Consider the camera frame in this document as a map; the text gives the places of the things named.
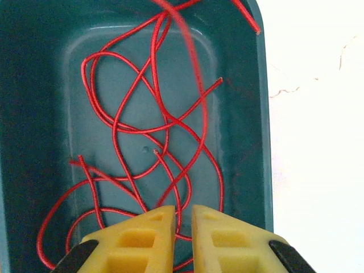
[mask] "red string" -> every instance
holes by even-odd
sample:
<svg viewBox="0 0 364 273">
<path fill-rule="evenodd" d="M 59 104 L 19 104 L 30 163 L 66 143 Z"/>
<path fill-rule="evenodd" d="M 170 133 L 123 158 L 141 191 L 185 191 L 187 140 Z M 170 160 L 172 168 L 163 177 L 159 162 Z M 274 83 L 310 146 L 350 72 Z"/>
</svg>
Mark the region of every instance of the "red string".
<svg viewBox="0 0 364 273">
<path fill-rule="evenodd" d="M 155 2 L 156 4 L 158 4 L 159 6 L 161 6 L 164 9 L 164 11 L 162 13 L 159 13 L 156 16 L 153 16 L 148 21 L 136 26 L 132 30 L 109 41 L 105 46 L 103 46 L 101 48 L 101 50 L 99 52 L 91 54 L 90 56 L 85 58 L 85 60 L 81 64 L 82 81 L 84 83 L 85 90 L 86 90 L 87 96 L 89 98 L 90 104 L 91 104 L 94 112 L 98 116 L 98 118 L 105 125 L 107 125 L 109 128 L 111 128 L 111 135 L 112 135 L 114 149 L 118 156 L 119 162 L 120 162 L 122 168 L 124 169 L 126 176 L 125 177 L 111 177 L 111 176 L 103 173 L 96 167 L 87 165 L 84 161 L 84 158 L 81 155 L 78 156 L 78 162 L 74 161 L 74 160 L 70 161 L 71 165 L 73 165 L 75 167 L 81 167 L 83 169 L 85 176 L 86 176 L 86 180 L 83 180 L 83 181 L 77 183 L 76 185 L 72 186 L 57 200 L 56 204 L 49 211 L 49 213 L 47 214 L 46 218 L 44 219 L 44 221 L 39 229 L 38 236 L 37 236 L 37 242 L 36 242 L 36 249 L 37 249 L 40 260 L 50 269 L 54 269 L 55 264 L 53 264 L 45 256 L 45 254 L 43 252 L 44 233 L 46 231 L 46 228 L 47 228 L 52 216 L 58 210 L 59 206 L 63 203 L 63 201 L 72 192 L 79 189 L 79 187 L 81 187 L 83 185 L 88 184 L 91 188 L 93 202 L 94 202 L 94 208 L 84 212 L 71 225 L 71 228 L 69 229 L 67 236 L 66 236 L 66 243 L 65 243 L 66 253 L 69 252 L 71 249 L 72 235 L 73 235 L 73 232 L 74 232 L 76 226 L 85 217 L 95 213 L 97 222 L 98 222 L 100 228 L 102 229 L 105 227 L 104 222 L 102 220 L 102 212 L 118 213 L 118 214 L 128 216 L 128 217 L 135 217 L 137 215 L 135 213 L 127 212 L 122 209 L 100 207 L 97 190 L 96 190 L 96 186 L 94 183 L 98 183 L 100 181 L 107 181 L 107 182 L 112 183 L 117 188 L 121 189 L 126 194 L 131 196 L 135 201 L 138 202 L 138 204 L 140 205 L 142 210 L 144 212 L 147 212 L 148 207 L 144 203 L 144 201 L 138 191 L 138 187 L 137 187 L 135 181 L 149 175 L 159 164 L 161 164 L 163 166 L 163 168 L 165 169 L 167 176 L 168 176 L 169 180 L 171 181 L 171 183 L 169 184 L 166 191 L 162 194 L 160 199 L 158 199 L 155 206 L 156 207 L 161 206 L 161 204 L 167 198 L 167 196 L 169 195 L 171 190 L 173 190 L 174 194 L 175 194 L 175 199 L 176 199 L 176 215 L 177 215 L 176 238 L 183 239 L 186 241 L 192 241 L 191 237 L 180 234 L 180 228 L 181 228 L 181 223 L 182 223 L 182 211 L 189 205 L 189 202 L 190 202 L 191 196 L 192 196 L 192 184 L 191 184 L 191 180 L 188 176 L 188 171 L 194 165 L 195 161 L 197 160 L 197 158 L 199 157 L 199 155 L 201 154 L 202 151 L 209 158 L 209 160 L 211 161 L 211 163 L 213 164 L 213 166 L 217 172 L 217 177 L 218 177 L 218 182 L 219 182 L 219 187 L 220 187 L 219 210 L 223 211 L 223 208 L 224 208 L 224 182 L 222 179 L 222 173 L 218 166 L 217 161 L 215 160 L 215 158 L 212 156 L 210 151 L 204 145 L 206 135 L 207 135 L 207 128 L 208 128 L 208 110 L 207 110 L 205 98 L 211 91 L 213 91 L 216 87 L 218 87 L 222 83 L 222 78 L 219 78 L 207 90 L 204 89 L 203 83 L 202 83 L 202 78 L 201 78 L 201 73 L 200 73 L 200 67 L 198 64 L 197 54 L 196 54 L 193 40 L 189 33 L 187 24 L 185 23 L 185 21 L 181 17 L 181 15 L 178 13 L 179 10 L 190 7 L 191 5 L 194 5 L 195 3 L 199 2 L 200 0 L 190 0 L 186 3 L 178 5 L 176 7 L 171 6 L 165 0 L 152 0 L 152 1 Z M 240 1 L 238 1 L 238 0 L 231 0 L 231 1 L 238 7 L 239 11 L 243 14 L 243 16 L 246 18 L 246 20 L 250 24 L 250 26 L 254 29 L 254 31 L 257 32 L 257 34 L 259 34 L 260 33 L 259 26 L 254 21 L 252 16 L 247 12 L 245 7 L 240 3 Z M 160 29 L 166 18 L 167 18 L 166 26 L 164 27 L 163 32 L 162 32 L 160 38 L 158 39 Z M 157 63 L 156 62 L 156 53 L 168 34 L 168 30 L 171 25 L 171 19 L 173 19 L 176 22 L 176 24 L 178 25 L 178 27 L 183 35 L 184 40 L 185 40 L 187 50 L 188 50 L 188 53 L 191 58 L 193 70 L 195 73 L 198 92 L 200 95 L 198 100 L 183 115 L 181 115 L 178 118 L 171 115 L 168 112 L 168 110 L 166 109 L 166 107 L 164 106 L 164 102 L 163 102 L 163 99 L 160 94 L 160 88 L 159 88 L 159 82 L 158 82 L 158 68 L 157 68 L 157 64 L 156 64 Z M 118 54 L 116 52 L 109 50 L 115 44 L 121 42 L 123 39 L 126 39 L 129 36 L 135 34 L 136 32 L 142 30 L 143 28 L 145 28 L 146 26 L 150 25 L 153 22 L 156 22 L 156 23 L 155 23 L 155 27 L 154 27 L 154 30 L 152 33 L 152 38 L 151 38 L 150 57 L 147 59 L 144 66 L 142 67 L 142 69 L 139 70 L 130 60 L 128 60 L 121 54 Z M 95 82 L 96 68 L 97 68 L 97 63 L 98 63 L 100 57 L 103 57 L 103 56 L 117 58 L 117 59 L 123 61 L 128 66 L 130 66 L 137 73 L 137 76 L 136 76 L 133 84 L 131 85 L 130 89 L 128 90 L 124 99 L 122 100 L 115 117 L 110 116 L 102 108 L 102 106 L 100 105 L 100 102 L 98 100 L 97 92 L 96 92 L 96 82 Z M 86 72 L 86 66 L 87 66 L 88 62 L 90 62 L 91 60 L 92 60 L 92 66 L 91 66 L 90 74 L 88 77 L 87 72 Z M 149 66 L 151 66 L 153 86 L 148 82 L 148 80 L 144 76 L 144 73 Z M 160 112 L 161 112 L 161 115 L 162 115 L 162 118 L 164 121 L 164 125 L 159 126 L 159 127 L 140 130 L 140 129 L 137 129 L 131 125 L 125 124 L 120 121 L 122 112 L 129 100 L 129 98 L 133 94 L 135 88 L 137 87 L 137 85 L 139 84 L 140 81 L 143 81 L 143 83 L 146 85 L 147 89 L 153 95 L 153 98 L 156 100 L 156 103 L 160 109 Z M 184 118 L 186 118 L 187 116 L 189 116 L 190 113 L 193 112 L 198 105 L 201 105 L 201 109 L 202 109 L 201 137 L 199 137 L 189 126 L 187 126 L 185 123 L 182 122 L 182 120 Z M 197 147 L 195 154 L 192 156 L 191 160 L 188 162 L 188 164 L 185 167 L 183 167 L 178 162 L 178 160 L 168 151 L 169 129 L 175 125 L 182 127 L 185 131 L 187 131 L 189 134 L 191 134 L 191 136 L 193 136 L 194 139 L 196 140 L 196 142 L 198 143 L 198 147 Z M 165 131 L 165 137 L 164 137 L 163 144 L 150 135 L 151 133 L 154 133 L 157 131 Z M 118 143 L 118 133 L 141 134 L 141 135 L 145 136 L 146 138 L 148 138 L 149 140 L 151 140 L 153 143 L 155 143 L 161 149 L 161 153 L 159 153 L 156 149 L 154 150 L 154 153 L 157 157 L 156 162 L 152 166 L 150 166 L 148 169 L 146 169 L 144 172 L 142 172 L 138 175 L 132 175 L 131 172 L 129 171 L 127 163 L 125 162 L 125 160 L 123 158 L 122 151 L 121 151 L 121 148 Z M 177 175 L 177 177 L 173 176 L 169 166 L 167 165 L 166 161 L 164 160 L 165 156 L 169 157 L 172 160 L 172 162 L 180 170 L 180 173 Z M 181 198 L 180 198 L 178 187 L 177 187 L 178 182 L 181 181 L 182 178 L 185 178 L 185 181 L 187 184 L 187 196 L 186 196 L 186 199 L 185 199 L 183 205 L 181 204 Z M 125 185 L 123 185 L 123 183 L 125 183 L 125 182 L 130 183 L 132 190 L 130 190 Z M 193 258 L 189 258 L 185 262 L 179 264 L 178 266 L 175 266 L 173 268 L 173 270 L 174 271 L 181 270 L 183 267 L 185 267 L 186 265 L 188 265 L 192 262 L 193 262 Z"/>
</svg>

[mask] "teal plastic bin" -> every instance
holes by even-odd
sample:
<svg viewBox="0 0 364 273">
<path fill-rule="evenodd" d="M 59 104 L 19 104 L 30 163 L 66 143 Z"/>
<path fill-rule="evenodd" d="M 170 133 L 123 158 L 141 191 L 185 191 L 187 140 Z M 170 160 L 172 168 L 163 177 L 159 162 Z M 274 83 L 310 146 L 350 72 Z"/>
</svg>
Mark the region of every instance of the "teal plastic bin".
<svg viewBox="0 0 364 273">
<path fill-rule="evenodd" d="M 184 2 L 170 1 L 173 5 Z M 262 26 L 254 0 L 242 1 Z M 0 1 L 0 255 L 2 273 L 48 272 L 36 253 L 39 227 L 55 201 L 71 185 L 85 179 L 68 162 L 82 154 L 88 164 L 110 175 L 124 175 L 114 153 L 110 129 L 93 112 L 81 82 L 82 60 L 111 38 L 160 12 L 148 0 L 2 0 Z M 182 12 L 191 27 L 205 87 L 224 83 L 207 98 L 207 147 L 218 160 L 226 187 L 225 213 L 272 230 L 271 162 L 264 32 L 259 36 L 230 1 L 202 0 Z M 137 66 L 149 56 L 153 26 L 113 48 Z M 198 98 L 184 41 L 176 25 L 158 52 L 162 96 L 175 116 Z M 150 69 L 146 73 L 150 79 Z M 110 57 L 100 62 L 100 100 L 115 113 L 135 73 Z M 162 124 L 146 87 L 140 84 L 123 114 L 139 128 Z M 186 120 L 201 132 L 201 109 Z M 183 129 L 171 131 L 170 150 L 186 164 L 197 143 Z M 163 133 L 155 136 L 163 140 Z M 133 173 L 155 160 L 155 146 L 143 136 L 123 135 L 121 148 Z M 218 207 L 218 180 L 201 155 L 189 172 L 191 204 Z M 162 167 L 138 181 L 152 206 L 169 183 Z M 102 206 L 141 213 L 138 204 L 108 183 L 98 190 Z M 165 204 L 173 204 L 171 195 Z M 65 254 L 70 224 L 92 207 L 89 187 L 75 192 L 61 206 L 44 238 L 44 251 L 54 263 Z M 182 232 L 190 234 L 191 206 Z M 125 217 L 104 214 L 108 225 Z M 98 229 L 95 216 L 77 228 L 74 243 Z M 191 243 L 178 242 L 175 263 L 192 254 Z"/>
</svg>

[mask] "yellow foam block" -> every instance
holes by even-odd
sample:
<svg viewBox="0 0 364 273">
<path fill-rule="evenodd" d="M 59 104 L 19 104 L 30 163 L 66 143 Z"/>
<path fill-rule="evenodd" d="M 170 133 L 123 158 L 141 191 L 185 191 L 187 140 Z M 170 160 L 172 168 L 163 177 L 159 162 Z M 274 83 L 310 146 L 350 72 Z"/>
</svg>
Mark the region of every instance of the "yellow foam block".
<svg viewBox="0 0 364 273">
<path fill-rule="evenodd" d="M 268 242 L 282 237 L 206 206 L 192 208 L 195 273 L 287 273 Z"/>
<path fill-rule="evenodd" d="M 88 234 L 98 246 L 78 273 L 171 273 L 175 207 L 163 206 Z"/>
</svg>

